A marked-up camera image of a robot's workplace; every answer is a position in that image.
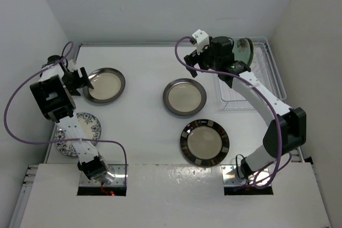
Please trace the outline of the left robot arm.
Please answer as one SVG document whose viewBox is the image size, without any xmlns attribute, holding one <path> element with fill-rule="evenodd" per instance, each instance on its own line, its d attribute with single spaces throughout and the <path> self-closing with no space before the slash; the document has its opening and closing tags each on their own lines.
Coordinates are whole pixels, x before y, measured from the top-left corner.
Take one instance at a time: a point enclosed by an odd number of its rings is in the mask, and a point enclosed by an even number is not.
<svg viewBox="0 0 342 228">
<path fill-rule="evenodd" d="M 93 88 L 86 70 L 80 72 L 74 64 L 64 63 L 64 56 L 52 55 L 48 58 L 40 78 L 29 86 L 43 116 L 63 129 L 79 158 L 77 167 L 89 180 L 103 184 L 111 182 L 110 171 L 98 149 L 88 141 L 81 127 L 73 97 L 79 96 L 78 89 Z"/>
</svg>

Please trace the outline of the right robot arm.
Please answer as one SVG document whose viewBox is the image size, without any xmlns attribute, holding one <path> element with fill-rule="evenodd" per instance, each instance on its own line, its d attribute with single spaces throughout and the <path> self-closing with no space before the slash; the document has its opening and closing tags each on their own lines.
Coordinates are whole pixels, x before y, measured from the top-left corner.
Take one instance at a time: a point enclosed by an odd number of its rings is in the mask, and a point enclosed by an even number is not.
<svg viewBox="0 0 342 228">
<path fill-rule="evenodd" d="M 199 72 L 216 74 L 230 89 L 243 96 L 263 118 L 267 131 L 262 144 L 240 163 L 244 178 L 274 163 L 306 142 L 306 112 L 292 108 L 273 95 L 254 75 L 250 65 L 234 56 L 234 41 L 198 31 L 188 40 L 196 49 L 179 62 L 196 77 Z"/>
</svg>

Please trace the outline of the small teal flower plate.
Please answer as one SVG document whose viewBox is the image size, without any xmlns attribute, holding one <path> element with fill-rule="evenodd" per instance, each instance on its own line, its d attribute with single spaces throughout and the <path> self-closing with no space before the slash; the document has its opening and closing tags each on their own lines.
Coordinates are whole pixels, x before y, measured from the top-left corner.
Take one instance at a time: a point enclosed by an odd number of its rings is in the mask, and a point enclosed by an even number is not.
<svg viewBox="0 0 342 228">
<path fill-rule="evenodd" d="M 234 40 L 232 52 L 234 54 L 233 65 L 237 67 L 244 66 L 250 72 L 254 57 L 254 45 L 251 39 L 240 38 Z"/>
</svg>

